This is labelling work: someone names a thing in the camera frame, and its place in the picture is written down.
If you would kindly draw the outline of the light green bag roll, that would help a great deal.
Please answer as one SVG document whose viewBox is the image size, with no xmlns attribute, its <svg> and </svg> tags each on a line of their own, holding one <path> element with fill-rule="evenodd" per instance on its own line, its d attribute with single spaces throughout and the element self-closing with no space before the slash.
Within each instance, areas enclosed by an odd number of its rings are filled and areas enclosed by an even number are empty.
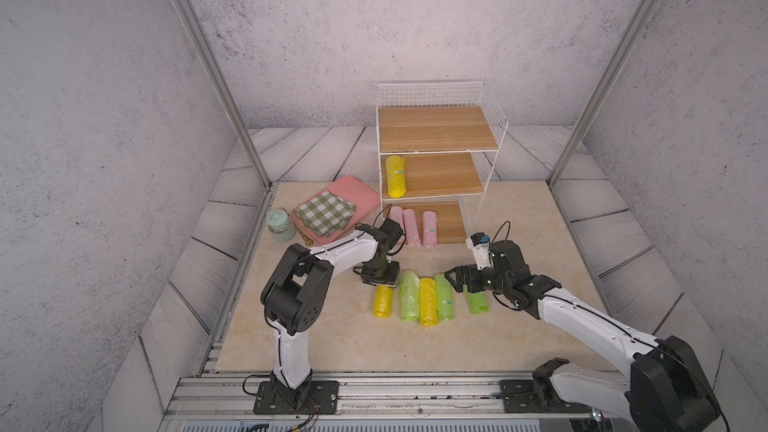
<svg viewBox="0 0 768 432">
<path fill-rule="evenodd" d="M 412 270 L 405 270 L 399 279 L 400 317 L 405 322 L 419 320 L 420 278 Z"/>
</svg>

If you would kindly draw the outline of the yellow bag roll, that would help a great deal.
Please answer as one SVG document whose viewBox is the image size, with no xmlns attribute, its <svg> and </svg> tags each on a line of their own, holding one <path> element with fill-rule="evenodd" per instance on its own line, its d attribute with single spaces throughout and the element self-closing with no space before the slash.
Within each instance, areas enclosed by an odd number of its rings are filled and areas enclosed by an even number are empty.
<svg viewBox="0 0 768 432">
<path fill-rule="evenodd" d="M 390 155 L 385 160 L 387 189 L 390 198 L 398 199 L 407 193 L 406 159 L 400 155 Z"/>
<path fill-rule="evenodd" d="M 439 323 L 437 287 L 433 278 L 420 279 L 419 323 L 422 327 L 433 327 Z"/>
<path fill-rule="evenodd" d="M 394 300 L 394 289 L 387 285 L 377 285 L 375 288 L 373 315 L 378 318 L 390 316 Z"/>
</svg>

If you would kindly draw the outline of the pink bag roll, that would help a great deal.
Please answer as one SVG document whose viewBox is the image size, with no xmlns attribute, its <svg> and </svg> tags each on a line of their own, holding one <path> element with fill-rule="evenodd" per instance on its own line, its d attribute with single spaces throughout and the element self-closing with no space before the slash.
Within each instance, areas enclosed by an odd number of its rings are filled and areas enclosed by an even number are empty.
<svg viewBox="0 0 768 432">
<path fill-rule="evenodd" d="M 420 247 L 421 238 L 415 211 L 413 209 L 404 209 L 402 217 L 407 245 L 412 247 Z"/>
<path fill-rule="evenodd" d="M 431 210 L 425 210 L 422 214 L 422 245 L 424 247 L 434 247 L 437 245 L 437 213 Z"/>
<path fill-rule="evenodd" d="M 396 222 L 401 227 L 402 230 L 405 230 L 403 212 L 404 210 L 400 206 L 392 205 L 391 208 L 389 209 L 388 218 Z"/>
</svg>

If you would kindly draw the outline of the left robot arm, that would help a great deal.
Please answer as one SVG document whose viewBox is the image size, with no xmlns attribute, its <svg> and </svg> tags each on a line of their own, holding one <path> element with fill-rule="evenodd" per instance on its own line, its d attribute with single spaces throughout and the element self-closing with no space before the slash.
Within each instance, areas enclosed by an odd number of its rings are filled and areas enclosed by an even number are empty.
<svg viewBox="0 0 768 432">
<path fill-rule="evenodd" d="M 278 383 L 295 391 L 311 376 L 309 328 L 317 321 L 333 277 L 353 271 L 366 285 L 395 287 L 403 228 L 391 219 L 378 227 L 358 223 L 348 235 L 324 246 L 293 244 L 283 254 L 260 301 L 267 324 L 277 337 Z"/>
</svg>

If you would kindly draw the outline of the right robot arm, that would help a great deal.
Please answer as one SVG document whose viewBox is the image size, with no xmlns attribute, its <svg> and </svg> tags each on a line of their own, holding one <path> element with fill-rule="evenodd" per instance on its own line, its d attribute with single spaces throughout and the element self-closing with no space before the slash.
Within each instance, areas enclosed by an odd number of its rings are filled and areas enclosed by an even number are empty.
<svg viewBox="0 0 768 432">
<path fill-rule="evenodd" d="M 488 291 L 502 306 L 553 325 L 597 352 L 612 372 L 554 358 L 532 374 L 534 407 L 575 404 L 631 421 L 641 431 L 703 431 L 723 415 L 696 353 L 684 340 L 660 339 L 587 305 L 556 280 L 530 271 L 511 240 L 467 240 L 475 262 L 446 272 L 458 293 Z"/>
</svg>

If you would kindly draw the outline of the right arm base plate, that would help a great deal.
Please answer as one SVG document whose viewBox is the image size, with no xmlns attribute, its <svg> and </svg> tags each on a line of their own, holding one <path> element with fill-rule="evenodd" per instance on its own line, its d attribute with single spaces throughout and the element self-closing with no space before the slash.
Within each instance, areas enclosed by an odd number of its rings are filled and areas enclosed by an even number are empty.
<svg viewBox="0 0 768 432">
<path fill-rule="evenodd" d="M 591 408 L 565 402 L 537 381 L 502 380 L 500 398 L 506 413 L 586 414 Z"/>
</svg>

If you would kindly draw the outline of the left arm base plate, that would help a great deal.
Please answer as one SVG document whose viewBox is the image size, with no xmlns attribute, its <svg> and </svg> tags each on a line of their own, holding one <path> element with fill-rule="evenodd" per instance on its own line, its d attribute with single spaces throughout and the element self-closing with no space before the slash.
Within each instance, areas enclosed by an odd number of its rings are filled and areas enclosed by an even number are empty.
<svg viewBox="0 0 768 432">
<path fill-rule="evenodd" d="M 339 399 L 338 381 L 308 379 L 297 389 L 279 380 L 262 382 L 256 392 L 255 415 L 334 415 Z"/>
</svg>

